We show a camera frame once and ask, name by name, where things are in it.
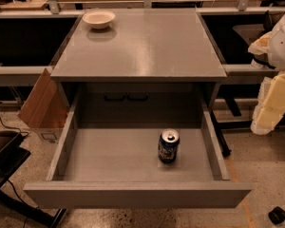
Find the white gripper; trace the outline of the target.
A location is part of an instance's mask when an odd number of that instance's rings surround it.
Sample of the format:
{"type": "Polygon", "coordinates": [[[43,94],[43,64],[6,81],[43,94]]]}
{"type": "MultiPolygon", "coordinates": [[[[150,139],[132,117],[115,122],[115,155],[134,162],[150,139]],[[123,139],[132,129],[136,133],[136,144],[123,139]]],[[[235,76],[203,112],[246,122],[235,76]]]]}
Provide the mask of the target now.
{"type": "MultiPolygon", "coordinates": [[[[267,54],[271,34],[269,31],[256,39],[248,47],[248,51],[255,55],[267,54]]],[[[257,135],[267,135],[273,131],[285,113],[285,72],[279,73],[271,81],[263,106],[265,108],[255,108],[250,126],[257,135]]]]}

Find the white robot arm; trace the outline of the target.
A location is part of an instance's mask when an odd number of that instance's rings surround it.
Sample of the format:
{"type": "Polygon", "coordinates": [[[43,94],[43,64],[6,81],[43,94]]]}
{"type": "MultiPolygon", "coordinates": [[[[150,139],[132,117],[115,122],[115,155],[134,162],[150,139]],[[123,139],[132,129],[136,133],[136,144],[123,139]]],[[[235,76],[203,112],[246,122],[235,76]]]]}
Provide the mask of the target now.
{"type": "Polygon", "coordinates": [[[270,66],[278,74],[265,77],[257,97],[251,130],[258,135],[273,131],[285,115],[285,14],[270,32],[255,40],[248,48],[255,55],[266,54],[270,66]]]}

